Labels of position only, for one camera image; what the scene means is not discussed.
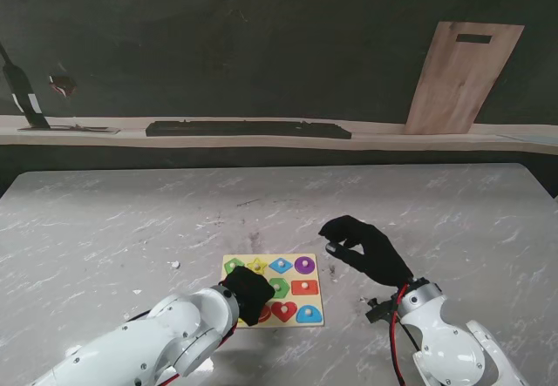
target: purple circle puzzle piece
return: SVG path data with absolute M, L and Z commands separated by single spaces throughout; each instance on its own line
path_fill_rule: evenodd
M 316 268 L 316 264 L 310 257 L 299 257 L 295 261 L 296 271 L 300 274 L 310 274 Z

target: dark gray wall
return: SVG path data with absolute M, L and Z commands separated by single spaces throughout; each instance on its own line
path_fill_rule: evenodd
M 404 123 L 440 20 L 525 24 L 479 123 L 558 125 L 558 0 L 0 0 L 51 116 Z M 48 75 L 78 84 L 66 100 Z M 3 81 L 0 114 L 19 114 Z

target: shape puzzle board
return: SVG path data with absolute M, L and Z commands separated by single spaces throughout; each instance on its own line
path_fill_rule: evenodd
M 323 326 L 322 289 L 314 254 L 224 255 L 221 279 L 236 266 L 262 274 L 276 291 L 252 328 Z M 238 328 L 247 327 L 239 319 Z

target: red heart puzzle piece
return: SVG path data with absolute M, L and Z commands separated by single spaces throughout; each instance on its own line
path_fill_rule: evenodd
M 288 321 L 297 311 L 296 304 L 292 301 L 286 303 L 281 303 L 276 301 L 271 305 L 271 312 L 275 315 L 281 322 Z

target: black glove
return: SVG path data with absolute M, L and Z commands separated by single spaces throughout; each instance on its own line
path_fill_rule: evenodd
M 376 283 L 401 288 L 412 278 L 411 270 L 388 237 L 373 225 L 346 215 L 323 225 L 320 235 L 337 243 L 326 247 L 331 255 L 365 273 Z M 358 244 L 363 246 L 364 255 L 349 249 Z
M 263 305 L 276 293 L 265 277 L 243 266 L 235 267 L 220 284 L 233 292 L 239 316 L 249 327 L 258 323 Z

